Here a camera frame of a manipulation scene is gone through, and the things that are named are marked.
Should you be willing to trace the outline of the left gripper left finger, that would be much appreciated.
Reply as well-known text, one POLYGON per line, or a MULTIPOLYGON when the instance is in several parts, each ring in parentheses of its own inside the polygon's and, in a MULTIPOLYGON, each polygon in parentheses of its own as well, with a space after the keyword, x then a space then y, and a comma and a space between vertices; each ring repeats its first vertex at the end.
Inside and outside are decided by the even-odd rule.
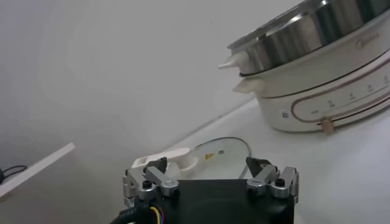
POLYGON ((122 177, 124 198, 151 201, 157 198, 157 192, 164 198, 175 198, 180 194, 179 182, 165 175, 168 166, 167 157, 148 162, 142 169, 131 168, 122 177))

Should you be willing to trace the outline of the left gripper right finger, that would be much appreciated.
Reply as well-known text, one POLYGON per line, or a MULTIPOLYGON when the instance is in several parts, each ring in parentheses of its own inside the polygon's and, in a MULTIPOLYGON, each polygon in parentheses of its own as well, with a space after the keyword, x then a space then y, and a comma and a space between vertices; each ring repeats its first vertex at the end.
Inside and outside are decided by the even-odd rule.
POLYGON ((299 202, 299 172, 295 167, 280 170, 266 159, 246 158, 246 165, 252 178, 246 181, 247 192, 262 196, 267 192, 277 199, 292 197, 299 202))

